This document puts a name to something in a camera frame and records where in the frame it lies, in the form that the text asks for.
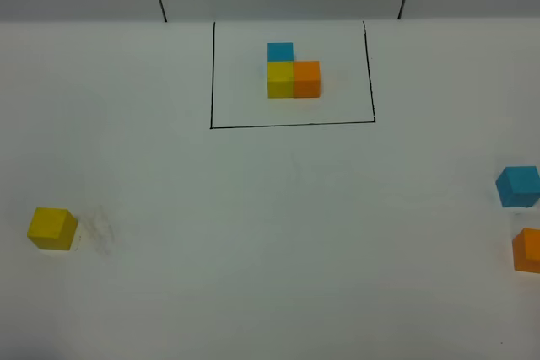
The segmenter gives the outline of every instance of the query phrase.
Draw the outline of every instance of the white table surface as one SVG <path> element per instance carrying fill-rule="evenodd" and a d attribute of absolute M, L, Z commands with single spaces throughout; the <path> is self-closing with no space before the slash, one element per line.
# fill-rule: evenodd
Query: white table surface
<path fill-rule="evenodd" d="M 3 357 L 538 358 L 540 20 L 367 30 L 375 124 L 209 130 L 211 23 L 0 25 Z"/>

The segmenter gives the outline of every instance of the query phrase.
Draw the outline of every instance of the toy block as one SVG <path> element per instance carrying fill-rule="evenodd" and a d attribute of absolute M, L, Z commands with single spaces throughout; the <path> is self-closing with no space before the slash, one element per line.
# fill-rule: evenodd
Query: toy block
<path fill-rule="evenodd" d="M 321 97 L 321 67 L 318 61 L 294 62 L 294 97 Z"/>
<path fill-rule="evenodd" d="M 540 230 L 524 228 L 512 240 L 514 269 L 540 273 Z"/>
<path fill-rule="evenodd" d="M 69 250 L 77 220 L 68 210 L 37 207 L 27 236 L 40 249 Z"/>
<path fill-rule="evenodd" d="M 532 207 L 540 198 L 536 166 L 508 166 L 495 184 L 503 207 Z"/>
<path fill-rule="evenodd" d="M 292 62 L 294 61 L 294 51 L 292 42 L 269 42 L 268 43 L 269 62 Z"/>
<path fill-rule="evenodd" d="M 292 62 L 269 62 L 267 77 L 269 99 L 288 99 L 293 97 L 294 68 Z"/>

